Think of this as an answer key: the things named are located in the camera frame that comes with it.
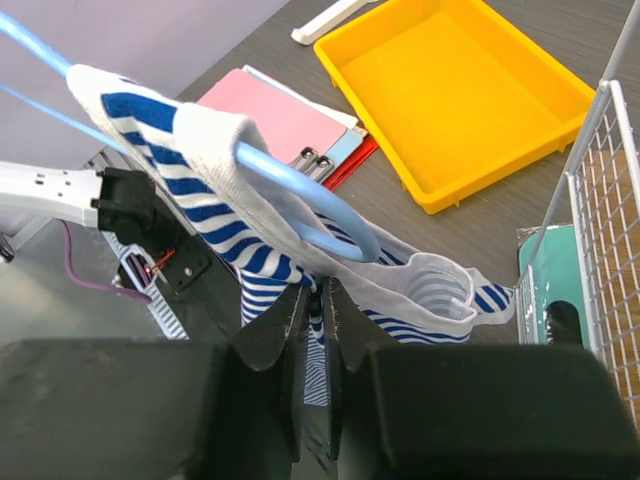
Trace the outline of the light blue wire hanger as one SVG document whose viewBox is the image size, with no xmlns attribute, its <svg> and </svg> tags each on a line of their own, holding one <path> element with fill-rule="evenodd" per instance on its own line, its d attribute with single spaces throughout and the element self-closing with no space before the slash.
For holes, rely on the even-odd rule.
<svg viewBox="0 0 640 480">
<path fill-rule="evenodd" d="M 1 32 L 60 76 L 68 76 L 72 63 L 6 13 L 1 14 Z M 325 187 L 244 142 L 238 142 L 234 147 L 234 159 L 260 177 L 295 194 L 316 211 L 340 222 L 354 243 L 345 243 L 299 220 L 289 219 L 287 223 L 298 240 L 355 262 L 372 262 L 379 256 L 380 247 L 373 231 L 347 203 Z"/>
</svg>

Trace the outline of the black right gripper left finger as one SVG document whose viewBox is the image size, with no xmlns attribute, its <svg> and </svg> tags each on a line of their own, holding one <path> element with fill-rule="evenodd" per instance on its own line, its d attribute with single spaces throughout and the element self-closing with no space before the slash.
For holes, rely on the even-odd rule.
<svg viewBox="0 0 640 480">
<path fill-rule="evenodd" d="M 5 479 L 287 479 L 308 292 L 228 340 L 46 339 L 1 351 Z"/>
</svg>

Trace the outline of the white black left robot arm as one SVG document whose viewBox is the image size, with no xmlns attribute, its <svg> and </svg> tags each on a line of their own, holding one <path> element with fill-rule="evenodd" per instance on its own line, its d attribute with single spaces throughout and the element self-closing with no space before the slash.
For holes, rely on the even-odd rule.
<svg viewBox="0 0 640 480">
<path fill-rule="evenodd" d="M 144 172 L 57 170 L 1 163 L 1 207 L 114 232 L 125 244 L 153 226 L 156 190 Z"/>
</svg>

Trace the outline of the blue white striped tank top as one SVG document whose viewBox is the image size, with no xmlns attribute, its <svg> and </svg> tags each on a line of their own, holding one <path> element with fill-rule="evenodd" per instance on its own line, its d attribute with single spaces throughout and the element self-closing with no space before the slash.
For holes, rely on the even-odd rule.
<svg viewBox="0 0 640 480">
<path fill-rule="evenodd" d="M 241 167 L 237 144 L 267 146 L 248 117 L 180 102 L 115 73 L 73 65 L 66 83 L 92 121 L 180 207 L 196 232 L 240 276 L 241 321 L 266 312 L 289 285 L 338 279 L 356 307 L 406 344 L 460 344 L 478 325 L 515 313 L 512 289 L 447 257 L 425 253 L 375 228 L 370 263 L 330 255 L 292 229 L 298 220 L 340 240 L 343 223 Z"/>
</svg>

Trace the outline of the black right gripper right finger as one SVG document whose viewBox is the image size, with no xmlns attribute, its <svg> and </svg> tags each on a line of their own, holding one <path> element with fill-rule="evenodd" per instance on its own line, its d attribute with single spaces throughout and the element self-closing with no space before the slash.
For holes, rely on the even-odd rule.
<svg viewBox="0 0 640 480">
<path fill-rule="evenodd" d="M 639 439 L 571 346 L 406 345 L 322 283 L 331 458 L 342 479 L 635 479 Z"/>
</svg>

